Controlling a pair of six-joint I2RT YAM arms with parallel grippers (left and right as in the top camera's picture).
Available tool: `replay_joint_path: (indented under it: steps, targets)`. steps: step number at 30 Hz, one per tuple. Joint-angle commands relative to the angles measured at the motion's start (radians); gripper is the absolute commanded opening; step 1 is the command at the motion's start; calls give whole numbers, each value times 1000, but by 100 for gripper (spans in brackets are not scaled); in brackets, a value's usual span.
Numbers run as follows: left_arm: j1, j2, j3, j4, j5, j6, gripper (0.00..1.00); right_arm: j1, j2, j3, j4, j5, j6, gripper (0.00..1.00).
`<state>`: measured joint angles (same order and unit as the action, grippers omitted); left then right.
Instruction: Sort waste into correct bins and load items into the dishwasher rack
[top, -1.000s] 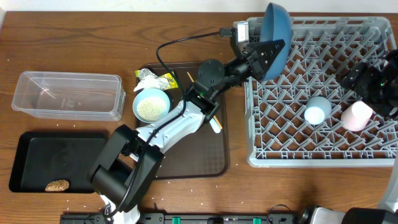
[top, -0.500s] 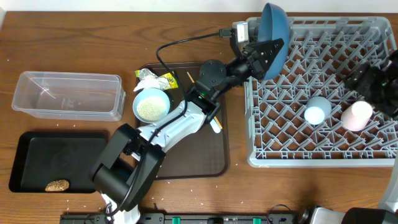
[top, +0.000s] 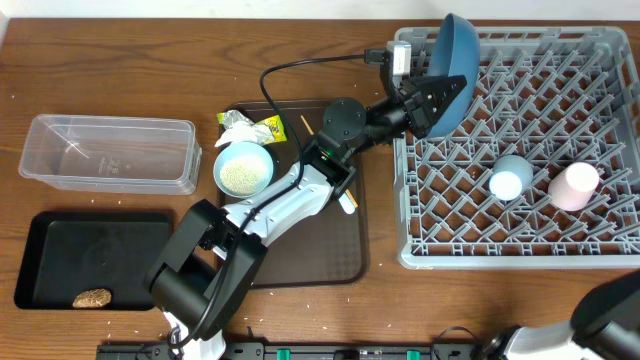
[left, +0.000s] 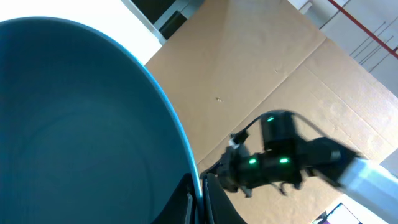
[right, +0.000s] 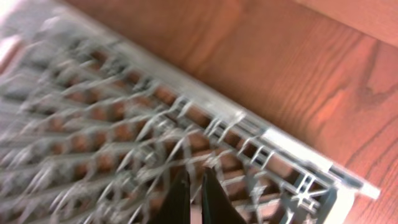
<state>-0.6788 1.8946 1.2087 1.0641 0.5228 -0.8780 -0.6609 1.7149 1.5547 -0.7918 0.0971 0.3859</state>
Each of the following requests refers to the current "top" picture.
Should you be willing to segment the pink plastic cup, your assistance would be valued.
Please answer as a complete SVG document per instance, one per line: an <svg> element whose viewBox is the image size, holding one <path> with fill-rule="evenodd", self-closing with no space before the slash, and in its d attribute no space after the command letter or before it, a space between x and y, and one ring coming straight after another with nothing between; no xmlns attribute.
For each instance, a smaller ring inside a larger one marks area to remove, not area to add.
<svg viewBox="0 0 640 360"><path fill-rule="evenodd" d="M597 169L585 162L575 162L551 180L548 194L551 204L565 211L584 208L594 194L600 177Z"/></svg>

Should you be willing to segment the light blue plastic cup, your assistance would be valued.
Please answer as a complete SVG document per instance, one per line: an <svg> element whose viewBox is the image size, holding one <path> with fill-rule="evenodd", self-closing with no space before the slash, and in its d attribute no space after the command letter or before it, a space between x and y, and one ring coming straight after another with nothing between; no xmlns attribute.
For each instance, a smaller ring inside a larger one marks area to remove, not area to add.
<svg viewBox="0 0 640 360"><path fill-rule="evenodd" d="M507 155L495 162L489 190L497 199L511 201L523 193L532 179L533 167L525 158Z"/></svg>

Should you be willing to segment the brown food scrap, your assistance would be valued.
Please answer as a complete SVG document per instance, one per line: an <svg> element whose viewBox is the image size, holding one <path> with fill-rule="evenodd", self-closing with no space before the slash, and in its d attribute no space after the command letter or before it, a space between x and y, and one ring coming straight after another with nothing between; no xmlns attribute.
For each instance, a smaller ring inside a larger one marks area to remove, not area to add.
<svg viewBox="0 0 640 360"><path fill-rule="evenodd" d="M108 289L96 288L86 290L76 296L72 307L76 309L99 309L109 305L112 301L112 294Z"/></svg>

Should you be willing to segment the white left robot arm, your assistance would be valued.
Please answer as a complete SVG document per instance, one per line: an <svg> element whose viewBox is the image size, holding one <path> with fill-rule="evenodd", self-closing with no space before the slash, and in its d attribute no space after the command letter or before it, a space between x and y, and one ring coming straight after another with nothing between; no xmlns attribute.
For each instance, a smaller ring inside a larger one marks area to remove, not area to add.
<svg viewBox="0 0 640 360"><path fill-rule="evenodd" d="M287 174L258 194L218 208L195 203L144 278L171 324L171 359L218 359L222 329L237 312L267 254L283 233L341 198L355 178L352 157L404 132L426 137L446 116L464 111L467 78L401 81L382 102L364 107L339 98Z"/></svg>

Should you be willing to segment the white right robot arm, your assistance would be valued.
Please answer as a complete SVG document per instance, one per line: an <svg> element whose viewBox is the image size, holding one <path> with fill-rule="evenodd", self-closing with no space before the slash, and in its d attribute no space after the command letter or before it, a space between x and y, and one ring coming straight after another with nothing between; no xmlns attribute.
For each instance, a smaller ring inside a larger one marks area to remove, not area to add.
<svg viewBox="0 0 640 360"><path fill-rule="evenodd" d="M538 328L516 326L474 357L639 360L639 272L589 291L569 320Z"/></svg>

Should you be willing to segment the dark blue plate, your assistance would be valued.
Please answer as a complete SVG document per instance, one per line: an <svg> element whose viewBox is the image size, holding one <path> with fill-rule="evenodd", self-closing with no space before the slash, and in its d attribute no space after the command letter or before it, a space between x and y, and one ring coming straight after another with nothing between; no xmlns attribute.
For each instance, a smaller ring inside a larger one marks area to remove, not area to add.
<svg viewBox="0 0 640 360"><path fill-rule="evenodd" d="M474 26L460 16L448 14L439 28L427 75L464 75L467 85L432 127L428 138L445 137L464 120L476 89L479 62L480 44Z"/></svg>

